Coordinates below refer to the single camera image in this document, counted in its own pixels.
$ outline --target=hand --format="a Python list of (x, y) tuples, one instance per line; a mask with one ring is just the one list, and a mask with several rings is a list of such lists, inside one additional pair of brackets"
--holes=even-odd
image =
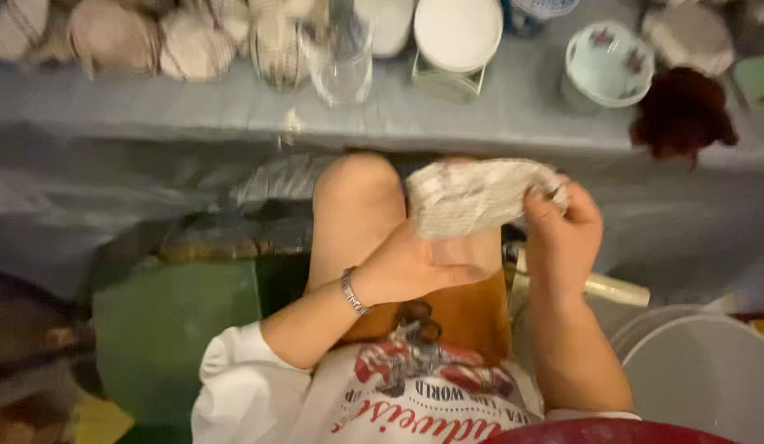
[(587, 191), (567, 183), (568, 210), (537, 192), (525, 195), (527, 271), (531, 288), (553, 302), (582, 300), (584, 282), (598, 255), (604, 222)]
[(435, 266), (431, 242), (405, 220), (355, 270), (352, 288), (366, 306), (416, 299), (476, 280), (467, 266)]

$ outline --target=white bucket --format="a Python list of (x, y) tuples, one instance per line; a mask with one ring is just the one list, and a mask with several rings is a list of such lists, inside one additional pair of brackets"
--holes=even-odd
[(764, 443), (764, 337), (693, 306), (648, 312), (614, 335), (642, 419)]

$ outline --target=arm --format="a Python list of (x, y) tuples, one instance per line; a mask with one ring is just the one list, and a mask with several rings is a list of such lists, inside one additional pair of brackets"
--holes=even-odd
[(601, 215), (582, 187), (569, 183), (566, 189), (565, 216), (538, 194), (525, 197), (528, 322), (538, 386), (547, 410), (630, 411), (628, 381), (582, 291), (600, 246)]
[[(431, 291), (471, 282), (471, 269), (434, 266), (431, 244), (409, 221), (355, 269), (351, 285), (366, 306), (407, 301)], [(359, 315), (334, 280), (261, 323), (270, 349), (296, 368), (311, 368), (346, 333)]]
[[(405, 221), (355, 270), (351, 285), (370, 307), (467, 284), (470, 276), (468, 268), (434, 266), (431, 244)], [(300, 369), (316, 364), (357, 318), (336, 280), (260, 323), (214, 338), (201, 363), (193, 442), (281, 442), (310, 384)]]

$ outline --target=gray tablecloth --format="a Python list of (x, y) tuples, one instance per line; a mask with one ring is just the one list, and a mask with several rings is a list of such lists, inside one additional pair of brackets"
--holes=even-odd
[[(634, 108), (580, 116), (557, 93), (570, 35), (605, 18), (634, 25), (637, 11), (583, 0), (538, 39), (505, 35), (483, 92), (467, 106), (413, 89), (411, 48), (375, 61), (366, 104), (337, 110), (312, 86), (269, 90), (247, 59), (200, 84), (118, 75), (91, 82), (75, 66), (0, 64), (0, 270), (74, 298), (89, 291), (99, 247), (129, 260), (156, 239), (143, 233), (209, 208), (259, 165), (353, 146), (562, 167), (604, 212), (597, 271), (649, 285), (667, 302), (718, 295), (764, 260), (764, 118), (742, 107), (728, 82), (741, 145), (704, 150), (695, 172), (683, 162), (654, 164), (630, 146)], [(290, 188), (297, 198), (308, 196), (313, 176)], [(158, 231), (139, 230), (142, 223)], [(130, 247), (115, 249), (117, 238)]]

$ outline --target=green container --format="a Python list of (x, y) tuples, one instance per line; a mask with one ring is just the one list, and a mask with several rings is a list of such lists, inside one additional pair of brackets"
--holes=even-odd
[(95, 295), (97, 368), (139, 424), (188, 424), (209, 341), (261, 318), (256, 264), (140, 268)]

